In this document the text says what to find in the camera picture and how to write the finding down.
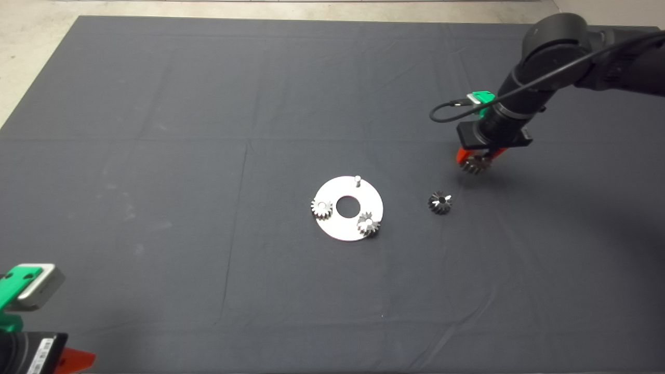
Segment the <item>gear on plate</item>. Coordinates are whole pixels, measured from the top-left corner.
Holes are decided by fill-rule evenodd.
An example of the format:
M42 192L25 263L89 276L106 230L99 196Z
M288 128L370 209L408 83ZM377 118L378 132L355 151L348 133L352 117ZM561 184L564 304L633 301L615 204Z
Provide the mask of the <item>gear on plate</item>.
M452 196L444 195L443 192L437 191L430 196L428 206L430 207L430 210L436 214L446 214L450 211L450 208L453 205L452 200Z
M469 156L466 160L460 162L462 170L475 175L489 169L491 165L492 159L486 156Z
M312 214L318 220L325 220L333 213L333 203L331 202L312 200L310 207L312 208Z
M381 222L372 219L372 214L366 212L358 217L358 231L365 236L372 236L378 231Z

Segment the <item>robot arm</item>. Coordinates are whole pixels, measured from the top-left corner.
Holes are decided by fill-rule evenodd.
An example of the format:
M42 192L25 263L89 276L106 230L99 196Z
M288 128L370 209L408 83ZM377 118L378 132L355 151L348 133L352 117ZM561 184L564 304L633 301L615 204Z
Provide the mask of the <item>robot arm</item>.
M533 140L525 125L564 87L665 96L665 35L644 38L625 48L607 49L651 34L632 29L591 32L582 17L571 13L556 14L532 26L523 40L522 60L503 82L498 102L487 108L479 120L459 123L460 165L477 174L505 149L529 145ZM592 53L598 55L566 67ZM548 79L501 98L563 67L566 68ZM433 113L433 120L448 122L434 118Z

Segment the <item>concrete floor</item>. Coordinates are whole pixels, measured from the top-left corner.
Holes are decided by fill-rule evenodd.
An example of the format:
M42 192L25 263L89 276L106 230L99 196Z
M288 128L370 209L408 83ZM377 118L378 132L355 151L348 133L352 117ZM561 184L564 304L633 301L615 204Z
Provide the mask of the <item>concrete floor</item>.
M0 124L79 15L335 21L534 23L572 11L590 23L665 28L664 0L325 3L0 0Z

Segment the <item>green mounting bracket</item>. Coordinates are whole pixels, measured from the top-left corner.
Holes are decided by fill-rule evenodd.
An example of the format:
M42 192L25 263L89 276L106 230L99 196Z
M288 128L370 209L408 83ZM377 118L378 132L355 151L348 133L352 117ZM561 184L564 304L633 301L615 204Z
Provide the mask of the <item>green mounting bracket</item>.
M5 308L42 272L39 267L15 266L0 278L0 331L19 332L23 328L20 315L5 314Z
M481 104L487 104L488 102L494 100L496 95L489 91L474 91L471 93L473 97L475 97ZM485 112L487 112L487 108L481 110L478 115L480 115L480 118L483 118L485 116Z

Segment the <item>circular metal plate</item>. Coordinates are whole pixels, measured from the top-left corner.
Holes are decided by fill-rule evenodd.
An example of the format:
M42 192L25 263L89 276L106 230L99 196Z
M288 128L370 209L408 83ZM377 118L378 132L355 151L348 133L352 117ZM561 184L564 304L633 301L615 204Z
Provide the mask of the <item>circular metal plate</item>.
M326 234L345 242L354 242L364 239L365 235L358 231L358 217L365 213L372 213L372 219L381 222L383 219L383 201L374 186L366 180L357 180L358 177L338 176L326 182L314 197L314 200L332 202L332 214L326 220L317 220L317 223ZM343 217L337 212L339 199L349 196L358 200L360 212L351 218Z

